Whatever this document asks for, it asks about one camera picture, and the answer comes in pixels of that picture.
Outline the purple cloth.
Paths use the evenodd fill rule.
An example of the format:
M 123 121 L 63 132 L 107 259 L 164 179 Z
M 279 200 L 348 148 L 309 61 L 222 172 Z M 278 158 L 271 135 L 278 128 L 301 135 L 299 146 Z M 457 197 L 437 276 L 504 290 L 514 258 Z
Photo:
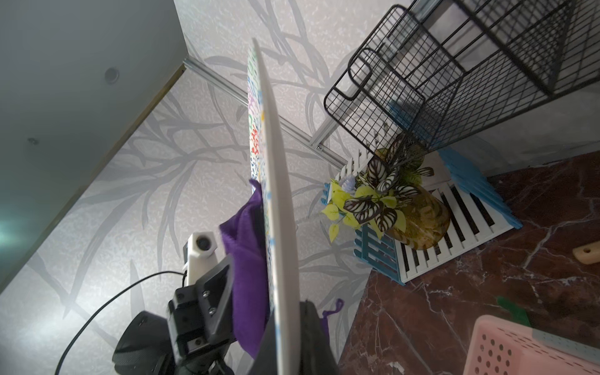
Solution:
M 259 181 L 249 183 L 252 196 L 219 229 L 225 253 L 233 259 L 234 335 L 255 359 L 270 317 L 270 300 L 262 188 Z

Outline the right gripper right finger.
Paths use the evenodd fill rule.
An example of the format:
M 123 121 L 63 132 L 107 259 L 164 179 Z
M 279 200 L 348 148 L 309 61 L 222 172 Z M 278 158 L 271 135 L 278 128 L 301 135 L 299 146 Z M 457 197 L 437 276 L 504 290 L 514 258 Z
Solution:
M 301 357 L 299 374 L 334 375 L 339 368 L 331 351 L 317 309 L 308 300 L 300 303 Z

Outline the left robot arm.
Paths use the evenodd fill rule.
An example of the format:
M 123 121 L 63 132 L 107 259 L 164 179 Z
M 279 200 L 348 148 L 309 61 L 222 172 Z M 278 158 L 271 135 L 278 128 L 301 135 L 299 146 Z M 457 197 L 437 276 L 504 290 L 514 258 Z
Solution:
M 225 363 L 233 332 L 233 259 L 176 290 L 167 317 L 140 312 L 112 355 L 119 374 L 232 374 Z

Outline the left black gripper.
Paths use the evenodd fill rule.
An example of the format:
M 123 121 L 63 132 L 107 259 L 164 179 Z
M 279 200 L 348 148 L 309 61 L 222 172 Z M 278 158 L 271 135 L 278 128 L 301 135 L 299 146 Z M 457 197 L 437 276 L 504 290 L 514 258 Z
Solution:
M 234 265 L 231 256 L 202 276 L 195 287 L 181 287 L 168 303 L 167 326 L 175 374 L 209 374 L 220 358 L 215 346 L 232 342 Z

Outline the colourful patterned round plate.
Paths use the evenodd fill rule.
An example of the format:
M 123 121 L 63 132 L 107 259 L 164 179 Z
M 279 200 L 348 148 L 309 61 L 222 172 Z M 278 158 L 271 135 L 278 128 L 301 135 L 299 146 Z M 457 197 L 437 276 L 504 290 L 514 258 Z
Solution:
M 300 287 L 292 192 L 281 122 L 256 39 L 248 51 L 248 108 L 257 126 L 257 178 L 261 183 L 274 312 L 277 372 L 298 374 L 301 363 Z

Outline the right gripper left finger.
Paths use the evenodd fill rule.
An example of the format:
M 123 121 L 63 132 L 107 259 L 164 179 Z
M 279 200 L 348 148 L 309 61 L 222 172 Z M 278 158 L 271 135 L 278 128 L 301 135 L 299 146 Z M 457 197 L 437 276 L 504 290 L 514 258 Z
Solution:
M 248 375 L 277 375 L 277 340 L 274 312 L 271 313 Z

